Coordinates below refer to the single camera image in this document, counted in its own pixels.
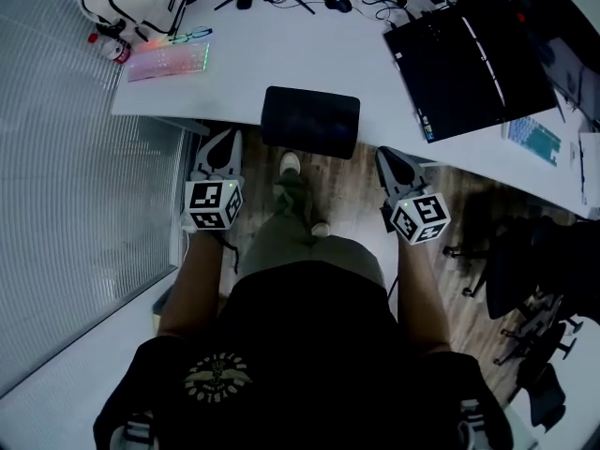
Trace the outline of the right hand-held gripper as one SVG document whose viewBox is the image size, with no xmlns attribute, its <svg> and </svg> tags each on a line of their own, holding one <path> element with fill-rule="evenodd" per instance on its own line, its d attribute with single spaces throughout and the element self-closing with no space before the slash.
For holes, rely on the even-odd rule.
<svg viewBox="0 0 600 450">
<path fill-rule="evenodd" d="M 435 240 L 451 222 L 440 192 L 392 196 L 396 190 L 422 190 L 428 183 L 422 168 L 408 155 L 389 146 L 376 150 L 376 167 L 381 186 L 389 197 L 381 208 L 386 230 L 395 232 L 411 246 Z"/>
</svg>

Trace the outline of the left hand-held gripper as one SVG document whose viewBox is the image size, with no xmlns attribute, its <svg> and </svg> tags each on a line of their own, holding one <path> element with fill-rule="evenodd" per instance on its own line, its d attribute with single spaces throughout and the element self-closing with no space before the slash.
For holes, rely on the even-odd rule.
<svg viewBox="0 0 600 450">
<path fill-rule="evenodd" d="M 219 133 L 199 148 L 185 184 L 180 216 L 185 232 L 231 228 L 244 202 L 242 156 L 242 132 L 235 128 Z"/>
</svg>

